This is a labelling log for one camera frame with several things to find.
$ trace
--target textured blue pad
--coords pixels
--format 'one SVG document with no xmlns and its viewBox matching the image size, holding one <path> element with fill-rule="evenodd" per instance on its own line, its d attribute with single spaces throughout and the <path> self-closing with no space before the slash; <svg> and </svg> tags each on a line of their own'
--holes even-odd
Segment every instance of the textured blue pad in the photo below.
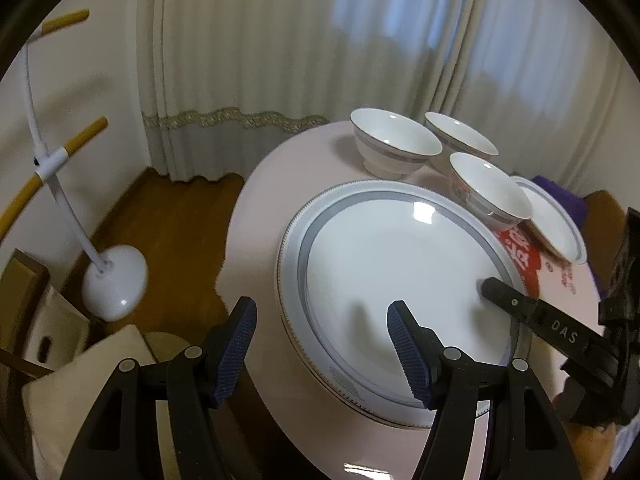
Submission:
<svg viewBox="0 0 640 480">
<path fill-rule="evenodd" d="M 427 367 L 414 338 L 398 312 L 397 301 L 386 311 L 386 328 L 391 336 L 402 370 L 411 388 L 411 393 L 427 407 L 431 399 L 431 381 Z"/>
<path fill-rule="evenodd" d="M 258 311 L 255 303 L 252 301 L 245 308 L 242 316 L 236 324 L 231 338 L 222 356 L 218 361 L 216 370 L 216 387 L 211 393 L 211 399 L 220 404 L 229 397 L 236 387 L 240 368 L 244 363 L 244 356 L 249 349 L 249 343 L 254 336 L 255 326 L 258 318 Z"/>
</svg>

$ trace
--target white curtain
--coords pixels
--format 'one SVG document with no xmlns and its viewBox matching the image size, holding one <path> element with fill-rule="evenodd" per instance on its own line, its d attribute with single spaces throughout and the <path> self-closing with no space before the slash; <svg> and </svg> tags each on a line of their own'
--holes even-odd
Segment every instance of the white curtain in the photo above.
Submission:
<svg viewBox="0 0 640 480">
<path fill-rule="evenodd" d="M 571 184 L 620 54 L 576 0 L 139 0 L 153 163 L 176 180 L 251 168 L 360 106 L 460 118 L 498 163 Z"/>
</svg>

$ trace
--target pink tablecloth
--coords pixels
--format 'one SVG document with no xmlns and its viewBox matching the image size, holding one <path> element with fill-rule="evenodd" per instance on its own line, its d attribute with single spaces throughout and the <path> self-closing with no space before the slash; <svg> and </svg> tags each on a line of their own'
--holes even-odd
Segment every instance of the pink tablecloth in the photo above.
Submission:
<svg viewBox="0 0 640 480">
<path fill-rule="evenodd" d="M 345 464 L 411 478 L 428 432 L 390 428 L 352 410 L 307 370 L 280 319 L 274 292 L 276 256 L 295 213 L 331 186 L 370 179 L 362 167 L 351 123 L 321 126 L 271 152 L 247 181 L 229 226 L 226 261 L 216 290 L 227 308 L 239 296 L 258 305 L 258 327 L 246 358 L 252 380 L 273 418 L 295 446 L 332 479 L 351 479 Z M 447 196 L 447 179 L 422 168 L 407 178 Z M 538 271 L 540 296 L 596 330 L 598 295 L 586 266 L 561 267 L 545 254 Z M 562 356 L 534 338 L 529 362 L 552 396 L 566 375 Z M 487 416 L 476 422 L 465 478 L 478 478 Z"/>
</svg>

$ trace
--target oval plate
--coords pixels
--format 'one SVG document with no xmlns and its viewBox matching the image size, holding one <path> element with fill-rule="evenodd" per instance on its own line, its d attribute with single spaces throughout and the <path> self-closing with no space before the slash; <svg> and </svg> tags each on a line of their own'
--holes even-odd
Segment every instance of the oval plate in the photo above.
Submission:
<svg viewBox="0 0 640 480">
<path fill-rule="evenodd" d="M 445 346 L 505 365 L 516 347 L 526 356 L 530 335 L 480 296 L 489 276 L 524 293 L 510 257 L 472 214 L 421 187 L 366 180 L 331 188 L 296 214 L 276 288 L 289 338 L 330 391 L 385 424 L 429 428 L 434 412 L 411 394 L 386 309 L 404 300 Z M 478 403 L 478 415 L 487 410 Z"/>
<path fill-rule="evenodd" d="M 533 206 L 533 216 L 527 221 L 533 234 L 555 256 L 577 265 L 586 262 L 584 239 L 564 207 L 538 184 L 520 176 L 511 178 Z"/>
</svg>

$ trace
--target ceramic bowl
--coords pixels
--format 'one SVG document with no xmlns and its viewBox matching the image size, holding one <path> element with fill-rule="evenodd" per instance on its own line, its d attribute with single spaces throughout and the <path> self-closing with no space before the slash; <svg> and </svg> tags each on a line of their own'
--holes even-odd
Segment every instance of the ceramic bowl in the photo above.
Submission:
<svg viewBox="0 0 640 480">
<path fill-rule="evenodd" d="M 470 153 L 484 160 L 491 160 L 498 155 L 498 149 L 489 139 L 452 117 L 427 112 L 424 115 L 424 125 L 442 143 L 442 153 L 429 161 L 442 174 L 448 176 L 451 172 L 449 157 L 452 153 Z"/>
<path fill-rule="evenodd" d="M 506 231 L 533 216 L 523 190 L 502 170 L 469 153 L 450 157 L 450 196 L 492 231 Z"/>
<path fill-rule="evenodd" d="M 351 122 L 364 167 L 380 178 L 398 180 L 442 152 L 438 138 L 421 124 L 376 108 L 358 108 Z"/>
</svg>

